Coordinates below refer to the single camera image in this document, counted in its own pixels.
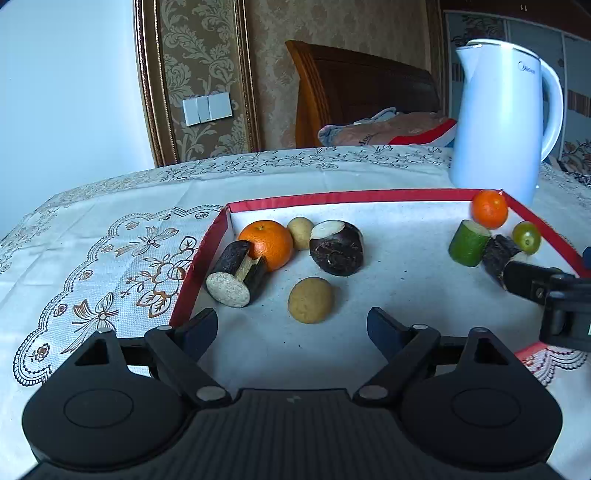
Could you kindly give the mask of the white electric kettle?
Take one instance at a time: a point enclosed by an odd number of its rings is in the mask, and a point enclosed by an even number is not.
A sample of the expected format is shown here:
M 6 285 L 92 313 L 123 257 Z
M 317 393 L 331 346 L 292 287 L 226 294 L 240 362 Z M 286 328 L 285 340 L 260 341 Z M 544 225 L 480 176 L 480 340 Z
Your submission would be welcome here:
M 471 40 L 457 55 L 465 82 L 451 181 L 502 190 L 529 206 L 562 129 L 559 77 L 533 51 L 500 40 Z

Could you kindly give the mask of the folded pillow on bed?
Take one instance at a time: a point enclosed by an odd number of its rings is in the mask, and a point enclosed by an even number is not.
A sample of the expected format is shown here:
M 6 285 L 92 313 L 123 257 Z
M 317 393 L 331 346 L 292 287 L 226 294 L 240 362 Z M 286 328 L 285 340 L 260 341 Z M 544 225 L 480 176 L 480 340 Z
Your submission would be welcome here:
M 454 144 L 457 121 L 437 112 L 402 113 L 395 107 L 348 125 L 325 125 L 318 140 L 325 147 Z

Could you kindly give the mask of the dark round water chestnut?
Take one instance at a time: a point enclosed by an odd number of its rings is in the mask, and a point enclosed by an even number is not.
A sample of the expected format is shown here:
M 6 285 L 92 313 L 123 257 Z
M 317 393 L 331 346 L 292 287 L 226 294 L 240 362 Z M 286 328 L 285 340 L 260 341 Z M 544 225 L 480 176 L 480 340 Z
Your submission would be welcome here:
M 327 220 L 311 229 L 311 259 L 331 275 L 350 276 L 363 266 L 363 234 L 353 224 Z

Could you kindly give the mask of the large orange tangerine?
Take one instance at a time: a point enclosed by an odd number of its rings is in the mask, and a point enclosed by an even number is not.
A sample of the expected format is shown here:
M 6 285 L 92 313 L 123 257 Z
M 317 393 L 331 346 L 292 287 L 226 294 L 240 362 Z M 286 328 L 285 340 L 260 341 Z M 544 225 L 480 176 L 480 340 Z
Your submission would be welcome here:
M 495 190 L 482 190 L 471 201 L 472 218 L 478 224 L 495 230 L 507 221 L 509 210 L 505 196 Z

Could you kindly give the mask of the embroidered cream tablecloth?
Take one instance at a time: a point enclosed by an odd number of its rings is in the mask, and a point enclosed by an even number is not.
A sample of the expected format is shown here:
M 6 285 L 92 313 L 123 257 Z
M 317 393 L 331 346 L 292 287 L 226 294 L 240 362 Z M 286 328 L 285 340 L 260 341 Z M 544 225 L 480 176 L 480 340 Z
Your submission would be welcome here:
M 100 326 L 137 335 L 169 321 L 180 274 L 221 208 L 307 193 L 446 188 L 445 147 L 236 154 L 137 172 L 60 194 L 1 243 L 1 475 L 34 456 L 21 427 L 38 387 Z

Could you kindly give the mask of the small orange tangerine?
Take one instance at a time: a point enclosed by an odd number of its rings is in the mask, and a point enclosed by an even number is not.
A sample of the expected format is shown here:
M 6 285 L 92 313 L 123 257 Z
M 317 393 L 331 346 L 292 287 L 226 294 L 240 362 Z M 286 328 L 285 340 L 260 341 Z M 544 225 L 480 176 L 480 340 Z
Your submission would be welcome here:
M 266 259 L 270 272 L 279 270 L 290 261 L 294 253 L 294 240 L 290 231 L 279 222 L 259 220 L 250 223 L 238 235 L 238 240 L 249 241 L 249 256 Z

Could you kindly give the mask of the white wall switch panel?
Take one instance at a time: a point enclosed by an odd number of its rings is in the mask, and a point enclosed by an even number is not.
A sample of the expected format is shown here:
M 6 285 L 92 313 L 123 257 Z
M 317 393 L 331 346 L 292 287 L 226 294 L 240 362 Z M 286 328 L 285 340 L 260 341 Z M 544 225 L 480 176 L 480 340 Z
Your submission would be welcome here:
M 233 115 L 228 92 L 184 99 L 182 110 L 187 126 L 217 121 Z

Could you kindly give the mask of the green cucumber piece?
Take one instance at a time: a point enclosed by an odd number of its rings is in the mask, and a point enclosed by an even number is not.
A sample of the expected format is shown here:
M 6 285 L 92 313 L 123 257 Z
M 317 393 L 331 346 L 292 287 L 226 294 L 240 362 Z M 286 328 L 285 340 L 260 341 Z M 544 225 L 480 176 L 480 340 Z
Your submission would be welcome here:
M 450 257 L 466 267 L 476 267 L 482 260 L 491 232 L 484 226 L 464 219 L 458 226 L 448 248 Z

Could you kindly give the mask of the tan longan fruit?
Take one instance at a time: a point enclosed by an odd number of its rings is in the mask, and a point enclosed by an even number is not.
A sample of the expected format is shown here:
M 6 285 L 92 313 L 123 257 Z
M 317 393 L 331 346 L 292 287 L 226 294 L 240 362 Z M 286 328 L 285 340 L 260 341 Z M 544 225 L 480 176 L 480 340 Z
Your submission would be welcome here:
M 287 300 L 287 310 L 292 318 L 304 324 L 324 321 L 334 306 L 332 285 L 320 277 L 310 277 L 294 285 Z
M 293 237 L 294 248 L 298 251 L 308 250 L 310 248 L 311 230 L 314 223 L 306 217 L 295 217 L 287 224 L 287 230 Z

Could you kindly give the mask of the green tomato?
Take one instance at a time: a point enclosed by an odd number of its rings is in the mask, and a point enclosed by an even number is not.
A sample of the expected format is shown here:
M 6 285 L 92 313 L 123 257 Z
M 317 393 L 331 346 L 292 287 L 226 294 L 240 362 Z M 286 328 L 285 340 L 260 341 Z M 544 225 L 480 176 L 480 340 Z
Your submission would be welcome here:
M 514 227 L 512 239 L 527 255 L 536 254 L 542 241 L 541 234 L 536 225 L 528 221 L 522 221 Z

